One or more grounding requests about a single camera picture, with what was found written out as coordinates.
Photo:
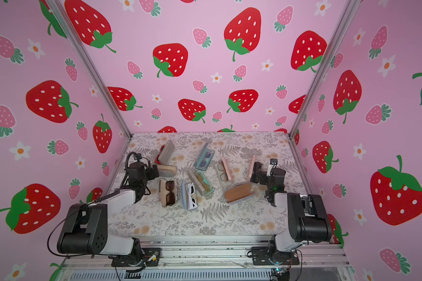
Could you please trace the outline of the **pink case round glasses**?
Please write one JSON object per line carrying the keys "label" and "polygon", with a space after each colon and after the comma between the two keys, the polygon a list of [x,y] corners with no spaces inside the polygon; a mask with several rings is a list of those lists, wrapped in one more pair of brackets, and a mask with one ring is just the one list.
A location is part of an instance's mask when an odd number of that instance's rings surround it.
{"label": "pink case round glasses", "polygon": [[226,158],[222,157],[215,165],[215,172],[222,188],[230,187],[234,183],[229,164]]}

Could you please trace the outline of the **grey case mint interior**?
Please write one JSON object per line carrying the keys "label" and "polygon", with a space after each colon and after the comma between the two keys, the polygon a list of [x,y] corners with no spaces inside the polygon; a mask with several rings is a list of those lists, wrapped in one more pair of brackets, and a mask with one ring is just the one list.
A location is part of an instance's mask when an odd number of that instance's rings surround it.
{"label": "grey case mint interior", "polygon": [[214,192],[215,189],[201,170],[190,168],[188,169],[188,176],[201,196],[206,197]]}

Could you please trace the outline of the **blue-grey case purple glasses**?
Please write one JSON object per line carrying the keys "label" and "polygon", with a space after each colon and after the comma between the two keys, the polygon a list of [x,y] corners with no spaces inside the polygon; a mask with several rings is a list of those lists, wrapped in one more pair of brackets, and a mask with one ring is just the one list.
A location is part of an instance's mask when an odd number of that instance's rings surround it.
{"label": "blue-grey case purple glasses", "polygon": [[197,157],[194,167],[197,170],[206,171],[210,165],[210,162],[215,154],[213,149],[208,148],[208,143],[205,143],[202,150]]}

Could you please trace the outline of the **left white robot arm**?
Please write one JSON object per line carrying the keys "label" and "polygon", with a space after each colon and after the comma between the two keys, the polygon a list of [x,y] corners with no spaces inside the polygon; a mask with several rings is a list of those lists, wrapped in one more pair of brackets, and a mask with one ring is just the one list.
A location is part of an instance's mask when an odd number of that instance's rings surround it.
{"label": "left white robot arm", "polygon": [[57,225],[61,231],[53,255],[107,256],[113,267],[134,267],[137,272],[158,265],[161,249],[143,248],[138,238],[109,233],[109,217],[149,195],[148,182],[159,177],[157,165],[136,152],[127,155],[124,171],[115,191],[69,208],[66,218]]}

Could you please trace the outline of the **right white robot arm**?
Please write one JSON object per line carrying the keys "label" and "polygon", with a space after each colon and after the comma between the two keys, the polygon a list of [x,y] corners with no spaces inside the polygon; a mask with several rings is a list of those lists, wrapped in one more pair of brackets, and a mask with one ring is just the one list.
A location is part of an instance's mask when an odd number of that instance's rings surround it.
{"label": "right white robot arm", "polygon": [[273,236],[267,252],[272,255],[290,254],[303,245],[329,242],[332,227],[322,197],[286,192],[286,171],[275,164],[269,165],[266,171],[261,167],[260,162],[253,164],[250,182],[265,185],[265,199],[272,206],[285,209],[288,217],[288,229]]}

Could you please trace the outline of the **pink case black glasses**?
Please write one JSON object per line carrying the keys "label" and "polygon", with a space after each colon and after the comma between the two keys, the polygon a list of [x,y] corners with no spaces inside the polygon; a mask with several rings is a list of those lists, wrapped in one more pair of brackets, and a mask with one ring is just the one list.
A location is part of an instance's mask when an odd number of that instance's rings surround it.
{"label": "pink case black glasses", "polygon": [[252,160],[251,160],[250,165],[249,165],[248,172],[247,172],[247,181],[249,181],[249,182],[252,182],[252,176],[253,176],[253,173],[254,173],[255,162],[256,162],[256,156],[253,155]]}

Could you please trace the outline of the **grey case with red glasses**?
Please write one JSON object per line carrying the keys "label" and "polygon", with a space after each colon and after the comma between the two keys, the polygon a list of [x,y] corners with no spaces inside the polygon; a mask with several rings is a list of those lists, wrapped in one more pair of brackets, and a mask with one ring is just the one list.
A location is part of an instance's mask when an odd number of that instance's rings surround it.
{"label": "grey case with red glasses", "polygon": [[171,140],[168,140],[167,143],[161,146],[159,154],[155,158],[155,163],[158,165],[167,165],[175,146]]}

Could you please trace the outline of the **grey case tan interior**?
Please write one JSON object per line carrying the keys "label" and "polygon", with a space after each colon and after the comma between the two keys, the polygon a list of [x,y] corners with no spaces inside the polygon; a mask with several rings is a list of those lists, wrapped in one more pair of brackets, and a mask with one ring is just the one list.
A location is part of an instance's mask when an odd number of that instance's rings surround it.
{"label": "grey case tan interior", "polygon": [[227,204],[234,204],[240,201],[246,200],[256,194],[256,191],[253,189],[252,184],[249,182],[239,183],[230,188],[228,188],[224,194],[223,198]]}

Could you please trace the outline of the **light blue case white glasses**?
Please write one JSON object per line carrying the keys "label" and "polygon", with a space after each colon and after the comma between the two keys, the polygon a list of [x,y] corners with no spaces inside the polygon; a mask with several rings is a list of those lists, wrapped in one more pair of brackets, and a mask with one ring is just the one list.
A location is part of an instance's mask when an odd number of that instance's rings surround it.
{"label": "light blue case white glasses", "polygon": [[193,183],[181,182],[181,196],[184,209],[191,211],[198,208],[196,188]]}

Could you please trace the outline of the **floral table mat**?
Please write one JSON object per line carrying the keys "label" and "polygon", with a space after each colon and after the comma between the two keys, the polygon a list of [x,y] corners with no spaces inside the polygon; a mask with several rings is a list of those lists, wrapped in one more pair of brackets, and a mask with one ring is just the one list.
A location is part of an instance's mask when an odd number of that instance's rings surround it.
{"label": "floral table mat", "polygon": [[203,147],[214,151],[205,177],[214,191],[196,194],[198,206],[184,208],[181,200],[163,207],[159,201],[159,180],[148,183],[150,194],[139,202],[123,208],[108,220],[109,231],[122,237],[192,236],[192,235],[275,235],[288,228],[287,210],[272,206],[265,197],[266,186],[253,184],[252,195],[236,203],[224,197],[226,188],[219,183],[215,166],[222,159],[229,165],[235,184],[246,183],[252,160],[266,168],[271,159],[278,160],[285,170],[285,190],[305,194],[305,186],[290,148],[287,134],[282,132],[199,132],[199,133],[137,133],[127,150],[142,154],[144,160],[154,160],[161,146],[174,145],[168,161],[175,166],[177,186],[189,182]]}

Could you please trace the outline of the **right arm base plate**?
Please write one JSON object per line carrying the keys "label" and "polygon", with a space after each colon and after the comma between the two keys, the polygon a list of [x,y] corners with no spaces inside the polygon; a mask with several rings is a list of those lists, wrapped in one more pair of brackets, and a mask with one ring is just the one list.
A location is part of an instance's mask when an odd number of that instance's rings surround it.
{"label": "right arm base plate", "polygon": [[256,266],[293,266],[300,265],[299,257],[292,252],[279,252],[274,248],[252,247],[247,257]]}

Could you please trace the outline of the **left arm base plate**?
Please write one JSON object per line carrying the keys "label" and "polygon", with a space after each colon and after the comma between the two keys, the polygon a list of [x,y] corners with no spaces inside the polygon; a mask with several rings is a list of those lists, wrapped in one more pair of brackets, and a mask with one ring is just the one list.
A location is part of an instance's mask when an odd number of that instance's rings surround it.
{"label": "left arm base plate", "polygon": [[115,268],[130,267],[137,272],[147,267],[156,267],[161,257],[161,248],[141,248],[133,250],[130,255],[109,255],[111,265]]}

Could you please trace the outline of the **aluminium rail frame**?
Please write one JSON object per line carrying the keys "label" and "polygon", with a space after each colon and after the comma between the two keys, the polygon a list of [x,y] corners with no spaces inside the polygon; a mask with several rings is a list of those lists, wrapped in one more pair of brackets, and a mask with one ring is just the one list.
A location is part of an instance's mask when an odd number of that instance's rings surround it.
{"label": "aluminium rail frame", "polygon": [[[156,267],[140,272],[115,268],[105,256],[68,258],[54,281],[269,281],[271,269],[247,257],[252,247],[268,247],[269,235],[142,237],[143,248],[161,248]],[[323,242],[300,247],[300,265],[287,266],[290,281],[355,281],[342,247]]]}

